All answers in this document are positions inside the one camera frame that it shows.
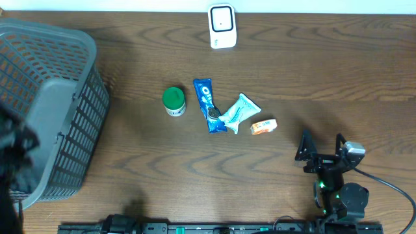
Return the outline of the white mint tissue pack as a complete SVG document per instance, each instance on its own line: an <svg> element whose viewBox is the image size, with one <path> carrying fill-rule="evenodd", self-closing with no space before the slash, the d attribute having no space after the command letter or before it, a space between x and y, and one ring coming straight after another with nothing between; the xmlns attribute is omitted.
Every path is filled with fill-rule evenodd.
<svg viewBox="0 0 416 234"><path fill-rule="evenodd" d="M240 93L238 100L219 117L219 120L224 122L224 125L234 131L235 134L239 132L239 124L249 117L260 113L261 108L256 105L245 94Z"/></svg>

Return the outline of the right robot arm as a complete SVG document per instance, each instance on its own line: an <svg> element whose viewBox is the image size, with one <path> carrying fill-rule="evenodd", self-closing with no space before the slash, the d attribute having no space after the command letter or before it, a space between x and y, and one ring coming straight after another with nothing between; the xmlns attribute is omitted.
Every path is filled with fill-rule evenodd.
<svg viewBox="0 0 416 234"><path fill-rule="evenodd" d="M343 174L353 170L364 158L365 148L357 142L345 140L342 134L335 139L335 153L317 151L311 133L303 131L295 160L304 161L304 172L317 174L314 200L324 216L311 224L313 233L358 232L358 221L365 216L369 191L357 183L345 183Z"/></svg>

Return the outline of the grey plastic mesh basket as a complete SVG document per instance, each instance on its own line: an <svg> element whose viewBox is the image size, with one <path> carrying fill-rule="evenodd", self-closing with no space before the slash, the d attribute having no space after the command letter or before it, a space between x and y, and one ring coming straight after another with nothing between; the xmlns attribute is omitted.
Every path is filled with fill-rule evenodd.
<svg viewBox="0 0 416 234"><path fill-rule="evenodd" d="M83 31L1 20L1 103L39 141L10 187L15 208L80 190L110 107L96 55Z"/></svg>

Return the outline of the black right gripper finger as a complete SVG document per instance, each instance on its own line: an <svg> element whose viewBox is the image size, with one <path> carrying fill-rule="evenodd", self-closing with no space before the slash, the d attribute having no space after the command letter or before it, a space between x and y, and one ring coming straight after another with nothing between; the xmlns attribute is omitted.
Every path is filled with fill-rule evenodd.
<svg viewBox="0 0 416 234"><path fill-rule="evenodd" d="M315 154L317 154L317 149L313 142L311 133L307 129L304 129L294 159L296 161L309 161L315 156Z"/></svg>
<svg viewBox="0 0 416 234"><path fill-rule="evenodd" d="M345 157L345 149L343 148L346 140L341 133L338 133L335 140L335 156L338 159L342 159Z"/></svg>

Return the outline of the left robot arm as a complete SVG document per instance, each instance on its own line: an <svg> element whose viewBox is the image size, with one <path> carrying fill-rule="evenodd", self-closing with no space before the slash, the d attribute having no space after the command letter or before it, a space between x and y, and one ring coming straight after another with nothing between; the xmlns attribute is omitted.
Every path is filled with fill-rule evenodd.
<svg viewBox="0 0 416 234"><path fill-rule="evenodd" d="M15 210L9 190L16 174L33 165L27 152L38 145L36 133L1 106L1 233L23 233L23 208Z"/></svg>

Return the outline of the green lid white jar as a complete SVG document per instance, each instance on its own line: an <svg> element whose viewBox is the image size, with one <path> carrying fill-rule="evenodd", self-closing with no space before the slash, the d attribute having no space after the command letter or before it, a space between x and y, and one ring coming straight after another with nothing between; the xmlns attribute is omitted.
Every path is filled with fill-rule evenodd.
<svg viewBox="0 0 416 234"><path fill-rule="evenodd" d="M186 111L186 100L183 91L177 87L167 88L162 95L166 112L173 117L181 116Z"/></svg>

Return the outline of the blue Oreo cookie pack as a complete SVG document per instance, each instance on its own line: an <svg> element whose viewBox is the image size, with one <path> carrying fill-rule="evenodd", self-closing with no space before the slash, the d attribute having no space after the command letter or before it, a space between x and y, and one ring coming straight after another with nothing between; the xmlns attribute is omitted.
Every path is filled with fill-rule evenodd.
<svg viewBox="0 0 416 234"><path fill-rule="evenodd" d="M213 102L212 80L195 79L193 80L193 85L209 132L211 134L226 132L227 128L224 122L219 119L221 113Z"/></svg>

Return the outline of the small orange snack box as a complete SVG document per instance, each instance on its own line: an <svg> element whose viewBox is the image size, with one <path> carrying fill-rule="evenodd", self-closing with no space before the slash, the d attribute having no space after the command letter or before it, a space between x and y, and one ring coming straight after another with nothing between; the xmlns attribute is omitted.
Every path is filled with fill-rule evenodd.
<svg viewBox="0 0 416 234"><path fill-rule="evenodd" d="M251 134L259 135L262 133L273 132L278 126L276 119L263 120L253 123L250 127Z"/></svg>

